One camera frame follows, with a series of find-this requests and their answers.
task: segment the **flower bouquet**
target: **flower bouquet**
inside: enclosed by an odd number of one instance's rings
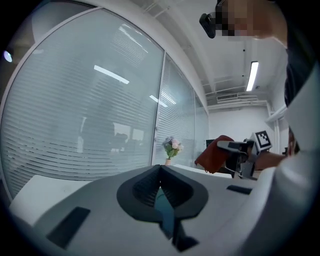
[[[172,136],[167,137],[162,145],[168,156],[165,161],[165,165],[170,165],[171,158],[175,157],[181,150],[184,149],[184,146],[181,145],[181,143]]]

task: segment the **white ceiling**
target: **white ceiling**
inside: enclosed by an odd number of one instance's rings
[[[217,94],[245,92],[252,61],[259,62],[254,94],[269,94],[277,77],[285,72],[287,53],[272,38],[207,36],[199,18],[214,10],[216,0],[131,1],[144,10],[154,5],[146,12],[162,23],[189,57],[207,94],[208,105],[214,104]]]

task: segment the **person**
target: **person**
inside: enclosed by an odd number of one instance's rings
[[[254,39],[274,38],[286,48],[288,64],[284,101],[287,107],[309,77],[315,63],[317,42],[313,36],[316,10],[307,5],[286,0],[218,0],[222,22],[237,35]],[[308,11],[308,18],[302,18]],[[277,166],[286,156],[299,151],[299,145],[289,128],[287,155],[263,152],[255,162],[255,170]]]

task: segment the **ceiling light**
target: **ceiling light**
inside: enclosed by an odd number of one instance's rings
[[[161,100],[158,100],[155,96],[150,95],[151,99],[153,99],[155,102],[159,102],[160,105],[164,106],[165,108],[168,107],[166,104],[164,104]]]
[[[112,73],[112,72],[110,72],[109,70],[106,70],[106,69],[104,69],[104,68],[102,68],[102,67],[100,67],[100,66],[94,65],[94,69],[95,69],[96,71],[99,71],[99,72],[101,72],[101,73],[106,74],[106,75],[109,76],[109,77],[112,77],[112,78],[114,78],[114,79],[117,79],[117,80],[119,80],[120,82],[122,82],[122,83],[124,83],[124,84],[126,84],[126,85],[129,83],[129,81],[126,80],[126,79],[124,79],[123,77],[118,76],[117,74]]]
[[[249,92],[254,87],[257,71],[258,71],[259,62],[258,61],[252,61],[251,62],[251,70],[250,70],[250,77],[249,82],[246,87],[246,91]]]
[[[7,52],[6,50],[3,52],[3,56],[5,58],[6,61],[8,62],[12,62],[12,56],[9,52]]]
[[[164,91],[161,92],[161,96],[166,98],[168,101],[170,101],[172,104],[177,104],[168,94],[166,94]]]

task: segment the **glass wall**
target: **glass wall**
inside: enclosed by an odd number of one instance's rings
[[[92,181],[163,165],[170,136],[184,146],[171,164],[192,167],[208,138],[208,116],[179,68],[105,9],[58,25],[1,104],[1,167],[12,198],[34,175]]]
[[[162,143],[172,136],[181,142],[184,149],[172,158],[171,164],[191,167],[195,143],[194,90],[168,55],[165,58],[160,100],[152,164],[165,164],[167,155]]]

